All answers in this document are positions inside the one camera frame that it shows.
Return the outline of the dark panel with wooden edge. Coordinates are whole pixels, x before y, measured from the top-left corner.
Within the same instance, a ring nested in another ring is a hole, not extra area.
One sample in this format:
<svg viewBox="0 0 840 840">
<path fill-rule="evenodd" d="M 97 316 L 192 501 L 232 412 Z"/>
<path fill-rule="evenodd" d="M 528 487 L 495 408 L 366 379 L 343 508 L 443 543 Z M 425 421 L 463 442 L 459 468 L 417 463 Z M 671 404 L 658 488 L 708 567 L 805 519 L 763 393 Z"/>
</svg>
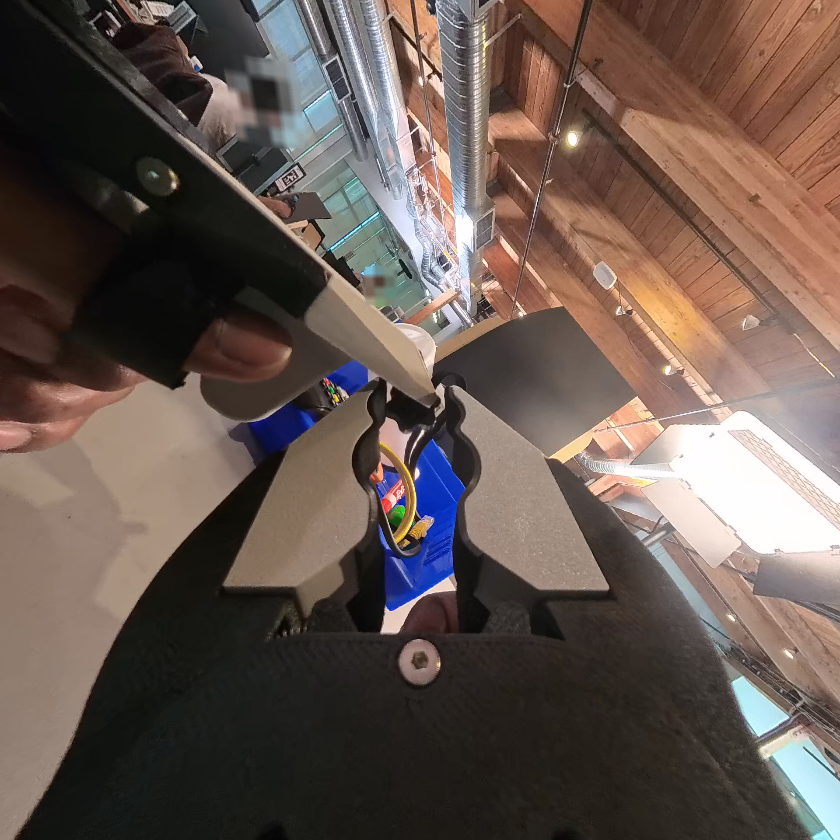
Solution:
<svg viewBox="0 0 840 840">
<path fill-rule="evenodd" d="M 461 375 L 469 394 L 546 456 L 637 396 L 564 308 L 480 322 L 437 346 L 434 372 Z"/>
</svg>

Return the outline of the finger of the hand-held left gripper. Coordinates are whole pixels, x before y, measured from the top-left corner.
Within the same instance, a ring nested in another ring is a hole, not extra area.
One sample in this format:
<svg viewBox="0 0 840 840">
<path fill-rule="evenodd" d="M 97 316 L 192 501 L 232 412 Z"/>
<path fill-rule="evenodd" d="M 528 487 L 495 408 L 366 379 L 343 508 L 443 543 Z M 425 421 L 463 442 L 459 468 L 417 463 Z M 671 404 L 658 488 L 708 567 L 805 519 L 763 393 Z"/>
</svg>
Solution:
<svg viewBox="0 0 840 840">
<path fill-rule="evenodd" d="M 398 391 L 432 406 L 432 379 L 415 342 L 367 303 L 341 277 L 328 281 L 302 318 L 295 318 L 266 294 L 248 287 L 237 302 L 268 317 L 291 338 L 287 367 L 265 381 L 236 383 L 202 376 L 205 404 L 236 422 L 257 421 L 357 361 Z"/>
</svg>

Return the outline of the black knob with screw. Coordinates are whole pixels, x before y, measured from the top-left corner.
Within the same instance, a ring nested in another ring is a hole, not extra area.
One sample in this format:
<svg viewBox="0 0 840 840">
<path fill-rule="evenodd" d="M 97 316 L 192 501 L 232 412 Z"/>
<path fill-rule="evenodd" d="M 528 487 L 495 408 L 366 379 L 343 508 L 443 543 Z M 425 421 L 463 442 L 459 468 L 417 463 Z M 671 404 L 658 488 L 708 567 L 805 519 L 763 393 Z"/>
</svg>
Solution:
<svg viewBox="0 0 840 840">
<path fill-rule="evenodd" d="M 430 401 L 419 402 L 411 396 L 391 386 L 390 396 L 385 404 L 385 415 L 393 419 L 400 431 L 412 432 L 416 429 L 433 431 L 436 434 L 446 424 L 447 389 L 453 386 L 466 390 L 465 378 L 455 372 L 434 374 L 431 379 L 433 394 Z"/>
</svg>

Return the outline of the black remote control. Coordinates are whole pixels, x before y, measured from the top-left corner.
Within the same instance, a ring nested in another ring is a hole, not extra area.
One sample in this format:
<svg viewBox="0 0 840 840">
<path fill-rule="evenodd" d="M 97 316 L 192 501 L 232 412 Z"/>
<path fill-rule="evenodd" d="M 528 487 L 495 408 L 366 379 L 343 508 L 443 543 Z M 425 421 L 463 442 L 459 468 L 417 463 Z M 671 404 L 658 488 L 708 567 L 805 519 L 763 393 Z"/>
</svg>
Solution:
<svg viewBox="0 0 840 840">
<path fill-rule="evenodd" d="M 301 399 L 307 404 L 308 411 L 323 416 L 347 402 L 350 399 L 350 394 L 330 378 L 323 377 L 304 395 L 301 395 Z"/>
</svg>

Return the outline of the metal air duct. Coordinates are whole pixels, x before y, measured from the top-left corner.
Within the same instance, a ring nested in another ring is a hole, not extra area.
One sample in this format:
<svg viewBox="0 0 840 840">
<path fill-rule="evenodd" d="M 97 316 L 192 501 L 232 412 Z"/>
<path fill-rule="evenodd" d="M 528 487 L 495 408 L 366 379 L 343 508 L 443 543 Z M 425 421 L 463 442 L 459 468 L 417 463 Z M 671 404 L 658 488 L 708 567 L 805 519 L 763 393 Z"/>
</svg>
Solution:
<svg viewBox="0 0 840 840">
<path fill-rule="evenodd" d="M 385 191 L 418 218 L 424 204 L 382 1 L 294 3 L 325 77 L 353 157 L 372 160 Z"/>
<path fill-rule="evenodd" d="M 495 225 L 495 207 L 487 194 L 491 5 L 436 3 L 459 283 L 472 317 L 482 295 L 483 250 Z"/>
</svg>

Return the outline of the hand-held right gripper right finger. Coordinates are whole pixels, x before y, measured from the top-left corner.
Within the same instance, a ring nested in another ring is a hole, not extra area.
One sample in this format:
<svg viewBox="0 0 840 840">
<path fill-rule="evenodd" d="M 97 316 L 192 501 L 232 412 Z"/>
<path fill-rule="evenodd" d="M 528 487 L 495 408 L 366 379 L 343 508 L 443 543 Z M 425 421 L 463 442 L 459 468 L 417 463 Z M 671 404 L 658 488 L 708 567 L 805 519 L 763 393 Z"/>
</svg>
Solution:
<svg viewBox="0 0 840 840">
<path fill-rule="evenodd" d="M 493 633 L 491 617 L 510 611 L 530 632 L 558 634 L 556 605 L 609 599 L 542 451 L 458 385 L 445 389 L 445 420 L 465 486 L 453 543 L 459 630 Z"/>
</svg>

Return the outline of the grey monitor on stand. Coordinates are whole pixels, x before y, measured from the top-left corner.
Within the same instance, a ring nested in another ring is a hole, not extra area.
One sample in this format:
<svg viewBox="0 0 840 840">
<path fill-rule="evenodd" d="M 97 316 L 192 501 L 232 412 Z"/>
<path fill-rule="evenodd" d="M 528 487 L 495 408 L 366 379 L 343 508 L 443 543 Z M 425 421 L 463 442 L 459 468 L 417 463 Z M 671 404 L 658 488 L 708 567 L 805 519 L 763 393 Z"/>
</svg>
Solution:
<svg viewBox="0 0 840 840">
<path fill-rule="evenodd" d="M 216 153 L 217 161 L 251 193 L 263 193 L 288 168 L 292 160 L 284 150 L 234 136 Z"/>
</svg>

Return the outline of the open laptop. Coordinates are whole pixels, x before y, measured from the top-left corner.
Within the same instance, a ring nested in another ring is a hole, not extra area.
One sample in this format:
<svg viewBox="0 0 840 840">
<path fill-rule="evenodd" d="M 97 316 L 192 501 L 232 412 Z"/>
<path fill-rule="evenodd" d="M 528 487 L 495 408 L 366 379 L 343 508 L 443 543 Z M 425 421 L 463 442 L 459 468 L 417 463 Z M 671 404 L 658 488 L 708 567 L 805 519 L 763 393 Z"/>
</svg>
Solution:
<svg viewBox="0 0 840 840">
<path fill-rule="evenodd" d="M 319 222 L 332 219 L 330 210 L 315 192 L 297 192 L 292 194 L 287 203 L 290 206 L 289 224 L 298 222 Z"/>
</svg>

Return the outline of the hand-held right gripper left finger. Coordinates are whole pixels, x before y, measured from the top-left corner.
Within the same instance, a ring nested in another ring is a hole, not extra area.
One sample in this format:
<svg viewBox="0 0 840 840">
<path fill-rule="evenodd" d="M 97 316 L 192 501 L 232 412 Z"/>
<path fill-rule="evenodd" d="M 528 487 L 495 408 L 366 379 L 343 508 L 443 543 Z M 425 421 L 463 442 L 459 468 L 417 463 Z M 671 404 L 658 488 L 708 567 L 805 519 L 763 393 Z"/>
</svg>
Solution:
<svg viewBox="0 0 840 840">
<path fill-rule="evenodd" d="M 380 632 L 385 553 L 379 496 L 387 386 L 370 382 L 289 445 L 224 580 L 234 594 L 294 601 L 301 619 L 331 600 Z"/>
</svg>

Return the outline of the person's left hand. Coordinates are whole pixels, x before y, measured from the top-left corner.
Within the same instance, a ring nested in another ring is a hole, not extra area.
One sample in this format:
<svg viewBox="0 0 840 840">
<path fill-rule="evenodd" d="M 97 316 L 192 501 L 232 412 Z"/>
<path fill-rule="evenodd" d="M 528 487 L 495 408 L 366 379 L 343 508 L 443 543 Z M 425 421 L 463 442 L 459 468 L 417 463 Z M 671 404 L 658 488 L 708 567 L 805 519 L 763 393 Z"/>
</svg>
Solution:
<svg viewBox="0 0 840 840">
<path fill-rule="evenodd" d="M 60 445 L 146 382 L 68 337 L 78 303 L 122 246 L 116 227 L 2 140 L 2 452 Z"/>
</svg>

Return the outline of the white plastic bottle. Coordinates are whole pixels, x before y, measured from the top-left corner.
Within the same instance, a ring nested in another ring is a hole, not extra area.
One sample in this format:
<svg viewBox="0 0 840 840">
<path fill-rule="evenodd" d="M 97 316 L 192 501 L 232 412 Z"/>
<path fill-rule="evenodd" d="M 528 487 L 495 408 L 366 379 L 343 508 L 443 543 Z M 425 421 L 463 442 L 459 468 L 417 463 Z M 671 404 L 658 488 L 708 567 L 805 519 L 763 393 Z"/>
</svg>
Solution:
<svg viewBox="0 0 840 840">
<path fill-rule="evenodd" d="M 397 322 L 395 326 L 415 344 L 423 359 L 427 373 L 431 375 L 434 370 L 437 350 L 433 337 L 426 330 L 412 324 Z M 396 421 L 390 417 L 386 418 L 380 429 L 381 442 L 389 447 L 403 462 L 406 462 L 406 447 L 410 436 L 410 432 L 402 432 Z"/>
</svg>

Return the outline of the large blue plastic bin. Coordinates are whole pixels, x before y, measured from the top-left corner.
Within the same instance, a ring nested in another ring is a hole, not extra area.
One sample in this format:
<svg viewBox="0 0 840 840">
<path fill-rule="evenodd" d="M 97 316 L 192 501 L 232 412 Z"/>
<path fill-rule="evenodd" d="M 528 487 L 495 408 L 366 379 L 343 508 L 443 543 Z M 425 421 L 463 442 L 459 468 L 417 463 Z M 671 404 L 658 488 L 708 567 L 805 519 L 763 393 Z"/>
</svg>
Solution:
<svg viewBox="0 0 840 840">
<path fill-rule="evenodd" d="M 327 377 L 351 396 L 369 381 L 369 372 L 352 361 Z M 307 410 L 301 395 L 266 418 L 248 424 L 264 454 L 285 449 L 321 419 L 322 416 Z M 454 571 L 452 542 L 457 504 L 464 492 L 464 484 L 456 477 L 447 457 L 435 442 L 426 444 L 418 457 L 414 479 L 417 518 L 429 517 L 434 522 L 417 555 L 402 560 L 385 548 L 385 605 L 389 610 L 395 610 L 429 591 Z"/>
</svg>

